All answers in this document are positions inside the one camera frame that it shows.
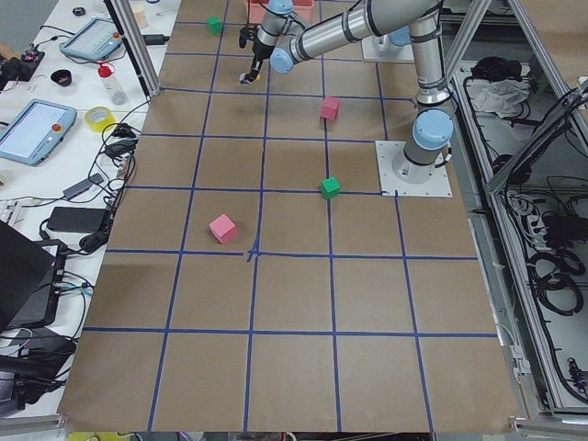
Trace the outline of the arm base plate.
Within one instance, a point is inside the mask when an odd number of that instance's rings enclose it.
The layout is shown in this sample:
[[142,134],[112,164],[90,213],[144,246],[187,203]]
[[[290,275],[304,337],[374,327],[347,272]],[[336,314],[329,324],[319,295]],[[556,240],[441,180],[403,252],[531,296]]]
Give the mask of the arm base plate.
[[365,62],[414,63],[411,45],[397,46],[388,37],[367,37],[361,47]]
[[451,198],[447,167],[440,153],[429,165],[411,163],[404,155],[405,141],[375,141],[380,194],[383,197]]

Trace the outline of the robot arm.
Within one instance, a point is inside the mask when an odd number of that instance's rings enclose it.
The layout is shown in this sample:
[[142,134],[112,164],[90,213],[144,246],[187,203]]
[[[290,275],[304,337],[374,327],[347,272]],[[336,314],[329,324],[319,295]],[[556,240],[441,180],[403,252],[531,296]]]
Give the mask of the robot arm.
[[264,61],[275,72],[287,74],[298,63],[407,27],[417,74],[417,103],[423,108],[439,107],[451,99],[441,41],[441,8],[440,1],[365,1],[311,25],[294,11],[291,1],[270,1],[253,37],[250,70],[239,81],[243,85],[254,82]]

